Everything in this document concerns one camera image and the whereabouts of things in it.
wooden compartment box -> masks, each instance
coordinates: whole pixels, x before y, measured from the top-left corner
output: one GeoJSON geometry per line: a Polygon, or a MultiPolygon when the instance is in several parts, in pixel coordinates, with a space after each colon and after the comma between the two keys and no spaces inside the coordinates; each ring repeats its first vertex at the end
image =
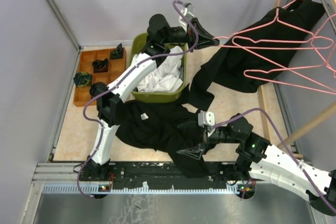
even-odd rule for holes
{"type": "MultiPolygon", "coordinates": [[[[110,52],[115,48],[83,51],[80,54],[79,65],[77,72],[88,72],[92,75],[92,84],[97,82],[104,82],[109,84],[117,79],[126,69],[126,50],[123,48],[123,58],[110,60],[110,52]],[[93,73],[92,63],[95,60],[109,59],[109,70],[103,73],[93,73]]],[[[75,95],[73,96],[73,103],[78,106],[85,106],[91,100],[90,87],[77,88],[75,87],[75,95]]]]}

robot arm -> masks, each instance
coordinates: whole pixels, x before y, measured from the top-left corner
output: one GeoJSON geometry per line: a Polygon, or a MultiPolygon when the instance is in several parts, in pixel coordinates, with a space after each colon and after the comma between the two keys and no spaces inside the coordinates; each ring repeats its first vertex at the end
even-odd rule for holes
{"type": "Polygon", "coordinates": [[[203,143],[197,147],[181,150],[179,153],[192,158],[201,157],[207,145],[217,143],[239,143],[236,153],[239,154],[234,171],[241,177],[263,180],[289,190],[316,210],[335,216],[336,214],[321,199],[303,170],[309,175],[324,198],[336,207],[336,170],[326,172],[306,164],[303,160],[298,164],[277,146],[267,139],[252,132],[253,126],[244,117],[212,129],[215,125],[212,112],[201,112],[198,125],[204,128],[203,143]]]}
{"type": "MultiPolygon", "coordinates": [[[[198,43],[195,49],[202,49],[208,46],[216,46],[219,41],[213,39],[198,19],[193,15],[192,5],[186,4],[182,13],[191,21],[198,33],[198,43]]],[[[98,118],[102,123],[99,126],[95,147],[86,166],[95,177],[106,176],[110,160],[110,149],[120,123],[126,118],[127,111],[124,102],[132,90],[147,74],[157,68],[164,57],[148,59],[158,54],[169,53],[165,44],[195,43],[194,31],[184,20],[180,19],[181,27],[170,27],[165,17],[161,14],[154,15],[149,22],[147,42],[134,62],[116,81],[105,85],[96,83],[90,89],[93,97],[115,89],[97,99],[98,118]]],[[[325,172],[305,164],[303,161],[297,165],[294,160],[267,139],[252,132],[253,126],[245,118],[240,118],[225,127],[213,129],[215,124],[212,112],[201,112],[198,115],[198,126],[204,128],[203,143],[196,147],[180,150],[180,154],[192,158],[200,158],[205,152],[207,145],[214,143],[239,143],[236,152],[239,157],[234,165],[234,172],[248,175],[250,178],[260,179],[287,189],[304,200],[316,210],[335,216],[335,213],[322,201],[316,190],[303,174],[304,169],[317,188],[322,192],[324,198],[335,208],[336,207],[336,171],[325,172]]]]}
{"type": "MultiPolygon", "coordinates": [[[[192,12],[193,6],[191,4],[185,4],[182,13],[185,13],[186,17],[190,19],[191,24],[196,28],[198,34],[198,42],[194,48],[202,49],[208,46],[219,45],[219,40],[213,39],[213,36],[204,30],[192,12]]],[[[123,80],[119,87],[115,87],[112,92],[97,99],[98,118],[103,126],[99,125],[95,147],[90,154],[93,155],[94,153],[94,155],[91,156],[86,165],[95,176],[103,177],[107,172],[105,166],[110,160],[110,150],[114,136],[116,135],[120,123],[127,116],[124,102],[137,84],[157,68],[166,57],[149,59],[141,64],[140,62],[155,55],[169,53],[170,50],[166,44],[184,43],[188,44],[189,48],[195,44],[196,36],[194,30],[184,20],[180,19],[180,23],[182,25],[180,27],[170,27],[162,14],[153,15],[147,29],[147,42],[138,55],[136,62],[114,82],[108,85],[105,85],[105,83],[95,83],[91,86],[90,94],[92,97],[96,97],[112,87],[115,87],[120,80],[123,80]]]]}

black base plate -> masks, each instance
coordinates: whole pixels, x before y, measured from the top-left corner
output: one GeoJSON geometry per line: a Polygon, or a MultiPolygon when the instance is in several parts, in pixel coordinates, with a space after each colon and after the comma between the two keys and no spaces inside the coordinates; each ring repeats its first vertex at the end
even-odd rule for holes
{"type": "Polygon", "coordinates": [[[237,176],[233,163],[206,162],[209,176],[187,178],[173,162],[110,162],[104,178],[90,176],[89,168],[84,168],[80,181],[109,181],[114,174],[113,189],[132,189],[147,182],[149,189],[225,189],[228,180],[248,179],[237,176]]]}

pink hanger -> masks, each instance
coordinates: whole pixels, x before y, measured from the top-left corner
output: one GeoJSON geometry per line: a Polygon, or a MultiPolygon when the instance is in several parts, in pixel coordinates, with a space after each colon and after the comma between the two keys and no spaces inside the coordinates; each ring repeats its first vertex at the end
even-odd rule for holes
{"type": "MultiPolygon", "coordinates": [[[[286,8],[287,6],[289,6],[290,4],[294,3],[295,1],[296,1],[296,0],[293,0],[292,2],[288,3],[287,5],[285,5],[283,8],[286,8]]],[[[328,48],[332,47],[332,45],[334,44],[334,41],[333,41],[331,38],[327,38],[327,37],[324,37],[324,36],[317,36],[317,34],[320,32],[320,30],[324,27],[324,25],[328,22],[328,20],[329,20],[330,18],[332,18],[333,16],[336,16],[336,15],[332,15],[331,17],[329,17],[329,18],[322,24],[322,26],[317,30],[317,32],[314,34],[314,33],[311,32],[311,31],[307,31],[307,30],[304,30],[304,29],[302,29],[302,28],[299,28],[299,27],[296,27],[296,26],[293,26],[293,25],[291,25],[291,24],[288,24],[288,23],[285,23],[285,22],[281,21],[281,20],[279,19],[279,8],[277,8],[277,9],[276,9],[276,15],[275,15],[275,18],[274,18],[271,22],[269,22],[269,23],[267,23],[267,24],[264,24],[264,25],[261,25],[261,26],[257,26],[257,27],[253,27],[253,28],[250,28],[250,29],[246,29],[246,30],[242,30],[242,31],[236,32],[236,33],[234,33],[234,34],[231,35],[231,36],[233,36],[233,38],[232,38],[232,43],[234,44],[234,46],[221,45],[221,47],[241,48],[241,49],[243,49],[243,50],[245,50],[245,51],[248,51],[248,52],[251,53],[251,54],[254,54],[254,55],[256,55],[256,56],[258,56],[258,57],[260,57],[260,58],[262,58],[262,59],[264,59],[264,60],[267,60],[267,61],[269,61],[269,62],[271,62],[271,63],[273,63],[273,64],[275,64],[275,65],[277,65],[277,66],[280,67],[279,69],[272,69],[272,70],[269,70],[269,71],[263,71],[263,70],[258,70],[258,69],[245,70],[245,71],[244,71],[244,76],[246,76],[246,77],[249,77],[249,78],[252,78],[252,79],[257,79],[257,80],[262,80],[262,81],[268,81],[268,82],[279,83],[279,84],[286,84],[286,85],[290,85],[290,86],[295,86],[295,87],[300,87],[300,88],[310,89],[310,90],[319,91],[319,92],[324,92],[324,93],[329,93],[329,94],[336,94],[336,90],[335,90],[335,89],[333,89],[333,88],[331,88],[331,87],[328,87],[328,86],[326,86],[326,85],[324,85],[324,84],[322,84],[322,83],[319,83],[319,82],[317,82],[317,81],[315,81],[315,80],[313,80],[313,79],[311,79],[311,78],[309,78],[309,77],[307,77],[307,76],[305,76],[305,75],[303,75],[303,74],[300,74],[300,73],[297,73],[297,72],[294,71],[294,70],[296,70],[296,69],[308,69],[308,68],[317,68],[317,67],[326,66],[329,70],[331,70],[331,71],[333,72],[334,77],[336,77],[336,70],[334,70],[334,69],[330,66],[330,64],[329,64],[329,61],[330,61],[330,59],[331,59],[331,56],[332,56],[333,52],[334,52],[335,49],[336,49],[336,45],[333,47],[332,51],[329,53],[328,58],[327,58],[327,60],[326,60],[326,59],[323,57],[323,55],[319,52],[318,49],[328,49],[328,48]],[[247,31],[256,30],[256,29],[260,29],[260,28],[262,28],[262,27],[269,26],[269,25],[273,24],[274,22],[279,22],[279,23],[281,23],[281,24],[283,24],[283,25],[292,27],[292,28],[294,28],[294,29],[297,29],[297,30],[300,30],[300,31],[304,31],[304,32],[307,33],[307,34],[312,35],[312,37],[311,37],[310,39],[306,40],[306,41],[286,41],[286,40],[269,40],[269,39],[261,39],[261,40],[258,40],[258,41],[254,41],[254,40],[252,40],[251,38],[247,38],[247,37],[243,37],[243,36],[238,36],[238,34],[241,34],[241,33],[247,32],[247,31]],[[241,46],[241,45],[239,45],[238,43],[236,43],[236,42],[234,41],[236,38],[249,40],[249,41],[251,41],[251,42],[253,42],[253,43],[256,43],[256,44],[259,43],[259,42],[262,42],[262,41],[263,41],[263,42],[275,42],[275,43],[306,43],[306,42],[309,42],[310,45],[311,45],[312,47],[309,47],[309,48],[307,48],[307,47],[300,47],[300,48],[245,47],[245,46],[241,46]],[[331,41],[331,44],[330,44],[329,46],[327,46],[327,47],[320,47],[320,48],[317,48],[317,47],[315,47],[315,46],[313,45],[313,41],[314,41],[316,38],[323,38],[323,39],[329,40],[329,41],[331,41]],[[251,51],[250,49],[314,50],[314,51],[320,56],[320,58],[323,60],[323,63],[320,64],[320,65],[315,65],[315,66],[303,66],[303,67],[295,67],[295,68],[286,68],[285,66],[283,66],[283,65],[281,65],[281,64],[278,64],[277,62],[274,62],[274,61],[272,61],[272,60],[270,60],[270,59],[268,59],[268,58],[265,58],[265,57],[263,57],[262,55],[260,55],[260,54],[258,54],[258,53],[256,53],[256,52],[251,51]],[[316,83],[316,84],[318,84],[318,85],[321,85],[321,86],[323,86],[323,87],[325,87],[325,88],[327,88],[327,89],[329,89],[329,90],[332,90],[333,92],[330,92],[330,91],[324,91],[324,90],[320,90],[320,89],[314,89],[314,88],[311,88],[311,87],[301,86],[301,85],[292,84],[292,83],[286,83],[286,82],[280,82],[280,81],[275,81],[275,80],[269,80],[269,79],[265,79],[265,78],[254,77],[254,76],[250,76],[250,75],[247,74],[248,72],[270,73],[270,72],[274,72],[274,71],[285,71],[285,70],[289,70],[289,71],[291,71],[291,72],[293,72],[293,73],[295,73],[295,74],[297,74],[297,75],[299,75],[299,76],[301,76],[301,77],[303,77],[303,78],[305,78],[305,79],[307,79],[307,80],[309,80],[309,81],[312,81],[312,82],[314,82],[314,83],[316,83]]],[[[220,37],[216,37],[216,38],[230,38],[230,37],[220,36],[220,37]]]]}

green object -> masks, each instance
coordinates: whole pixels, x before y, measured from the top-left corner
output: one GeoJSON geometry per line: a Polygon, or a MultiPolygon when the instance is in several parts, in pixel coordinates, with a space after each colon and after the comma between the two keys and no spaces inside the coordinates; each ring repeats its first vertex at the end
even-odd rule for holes
{"type": "Polygon", "coordinates": [[[73,80],[77,88],[83,88],[92,85],[92,75],[87,72],[76,73],[73,80]]]}
{"type": "MultiPolygon", "coordinates": [[[[135,54],[139,54],[142,50],[142,48],[144,47],[144,45],[146,44],[146,38],[147,38],[148,33],[143,33],[143,34],[139,34],[138,36],[135,37],[135,39],[133,40],[132,43],[132,48],[131,48],[131,55],[128,58],[128,62],[127,62],[127,66],[129,67],[133,56],[135,54]]],[[[175,45],[168,45],[169,48],[173,48],[175,47],[175,45]]],[[[183,51],[185,51],[187,49],[187,46],[180,46],[182,48],[183,51]]],[[[177,100],[181,93],[182,90],[185,87],[185,81],[186,81],[186,72],[187,72],[187,60],[186,60],[186,54],[183,55],[182,57],[182,66],[184,68],[183,70],[183,83],[181,85],[181,87],[173,92],[173,93],[164,93],[164,92],[135,92],[132,91],[132,95],[134,95],[134,98],[136,100],[142,101],[142,102],[148,102],[148,103],[166,103],[166,102],[173,102],[175,100],[177,100]]]]}

